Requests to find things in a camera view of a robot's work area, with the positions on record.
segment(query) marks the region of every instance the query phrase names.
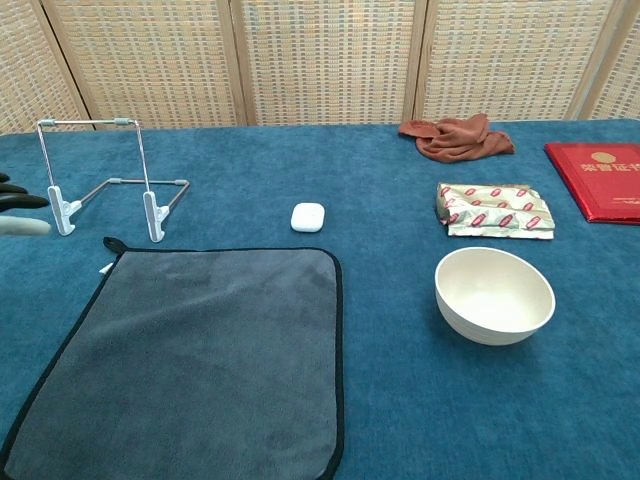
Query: wicker panel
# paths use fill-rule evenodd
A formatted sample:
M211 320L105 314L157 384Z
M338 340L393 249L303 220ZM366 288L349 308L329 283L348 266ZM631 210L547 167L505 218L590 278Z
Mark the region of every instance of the wicker panel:
M562 119L613 0L439 0L422 118Z
M592 118L640 118L640 9L605 81Z
M0 65L0 134L33 132L45 117L80 118L26 0L0 2Z
M93 118L127 116L145 128L238 123L215 1L50 4Z
M413 10L405 0L243 1L239 54L257 123L399 122Z

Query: blue table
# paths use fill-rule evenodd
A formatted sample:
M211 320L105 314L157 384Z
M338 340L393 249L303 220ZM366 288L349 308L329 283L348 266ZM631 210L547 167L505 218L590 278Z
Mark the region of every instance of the blue table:
M546 142L640 142L633 120L493 124L517 152L442 165L396 126L144 131L155 178L192 188L152 244L142 187L114 186L61 237L0 237L0 437L100 282L114 236L147 248L316 246L344 273L346 437L340 479L640 478L640 228L588 224L543 151ZM58 183L78 198L111 176L139 177L127 131L50 133ZM0 137L0 170L46 195L34 134ZM439 181L527 183L547 200L552 241L449 238ZM159 203L175 187L155 189ZM293 232L293 206L326 208L318 234ZM53 222L49 209L33 212ZM455 333L434 269L484 245L538 267L552 320L526 341L486 347Z

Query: food package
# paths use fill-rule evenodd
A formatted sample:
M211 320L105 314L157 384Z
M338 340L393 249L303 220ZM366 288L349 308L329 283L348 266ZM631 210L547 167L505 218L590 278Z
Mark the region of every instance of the food package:
M436 206L450 236L553 238L549 207L529 185L440 183Z

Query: brown cloth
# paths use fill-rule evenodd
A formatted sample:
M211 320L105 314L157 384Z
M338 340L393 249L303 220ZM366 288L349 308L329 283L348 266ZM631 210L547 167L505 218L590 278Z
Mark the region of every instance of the brown cloth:
M489 131L489 119L484 113L478 113L468 120L443 118L438 123L409 120L400 125L398 131L416 137L418 151L442 163L515 152L506 133Z

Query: metal tablet stand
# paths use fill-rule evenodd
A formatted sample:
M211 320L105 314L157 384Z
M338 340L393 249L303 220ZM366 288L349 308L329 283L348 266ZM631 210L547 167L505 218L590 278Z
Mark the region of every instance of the metal tablet stand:
M51 162L49 161L49 155L47 154L47 148L44 143L44 135L42 127L55 127L57 125L117 125L117 126L129 126L133 125L138 135L138 147L140 149L140 158L142 159L142 173L144 179L124 179L124 178L108 178L100 185L92 189L80 200L74 200L67 202L62 198L62 192L60 187L56 185L51 171ZM53 216L56 219L56 225L60 235L69 235L76 228L70 222L70 217L76 213L83 204L88 202L96 194L98 194L107 185L121 185L121 184L144 184L146 191L142 194L142 200L144 202L144 210L147 218L147 225L149 227L149 236L152 242L159 242L164 237L164 231L162 230L162 221L167 218L173 206L180 200L180 197L189 188L189 182L187 180L149 180L147 175L147 162L144 156L144 147L142 146L142 134L140 132L140 124L137 120L130 118L114 118L113 120L55 120L47 118L38 121L38 138L40 139L40 146L42 147L42 153L44 160L47 164L47 173L49 174L49 182L51 186L47 189L49 194L49 200L51 201L51 209L53 210ZM156 204L156 195L149 188L150 184L157 185L177 185L180 191L171 199L171 201L162 207L158 207Z

